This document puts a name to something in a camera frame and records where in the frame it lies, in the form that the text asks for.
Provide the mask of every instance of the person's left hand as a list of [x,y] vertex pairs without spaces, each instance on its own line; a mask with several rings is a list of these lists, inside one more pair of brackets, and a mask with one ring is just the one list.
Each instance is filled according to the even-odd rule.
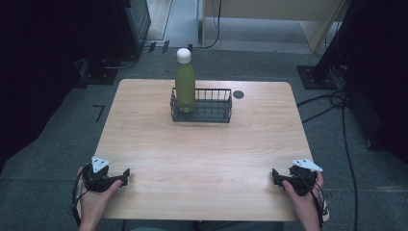
[[[122,185],[121,180],[116,180],[106,191],[104,192],[86,192],[81,196],[81,225],[79,230],[95,230],[102,219],[103,213],[108,206],[112,196]],[[83,187],[83,179],[78,182],[78,187]]]

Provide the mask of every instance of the table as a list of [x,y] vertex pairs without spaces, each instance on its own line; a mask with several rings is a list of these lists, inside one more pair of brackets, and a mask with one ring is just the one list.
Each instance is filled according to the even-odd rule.
[[270,171],[288,175],[293,159],[312,160],[291,86],[196,81],[241,90],[230,123],[173,122],[172,80],[123,80],[95,156],[110,176],[131,169],[104,218],[296,220]]
[[[218,17],[219,0],[201,1],[201,44],[205,47],[205,18]],[[310,49],[316,52],[333,22],[342,20],[348,6],[345,2],[349,0],[223,0],[221,17],[299,21]]]

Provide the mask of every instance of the table top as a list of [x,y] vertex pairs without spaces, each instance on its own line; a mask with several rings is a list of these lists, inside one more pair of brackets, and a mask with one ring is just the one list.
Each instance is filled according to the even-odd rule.
[[291,86],[283,82],[196,81],[241,90],[229,123],[173,122],[173,80],[123,80],[95,156],[109,176],[131,169],[104,218],[296,220],[270,172],[289,175],[312,160]]

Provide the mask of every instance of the water bottle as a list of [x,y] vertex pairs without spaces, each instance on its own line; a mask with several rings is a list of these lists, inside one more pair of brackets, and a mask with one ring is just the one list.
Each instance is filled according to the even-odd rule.
[[191,52],[181,48],[177,51],[176,97],[179,110],[189,113],[195,106],[195,76],[191,65]]

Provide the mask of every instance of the black wire basket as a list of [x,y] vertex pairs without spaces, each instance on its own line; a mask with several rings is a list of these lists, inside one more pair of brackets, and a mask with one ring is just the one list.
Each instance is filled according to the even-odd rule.
[[[176,88],[171,92],[171,117],[177,122],[219,122],[228,123],[231,119],[232,94],[230,89],[195,89],[195,105],[179,105]],[[189,113],[179,108],[188,108]]]

